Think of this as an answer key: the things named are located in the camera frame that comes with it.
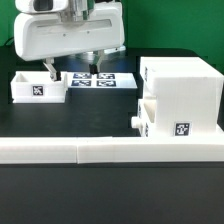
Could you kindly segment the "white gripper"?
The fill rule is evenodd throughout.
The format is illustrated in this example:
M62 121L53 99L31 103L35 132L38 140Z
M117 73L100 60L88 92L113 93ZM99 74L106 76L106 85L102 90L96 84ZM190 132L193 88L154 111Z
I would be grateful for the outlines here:
M16 53L26 61L44 59L52 81L61 80L53 58L96 51L89 70L98 74L103 50L120 47L125 40L120 2L15 0L15 6Z

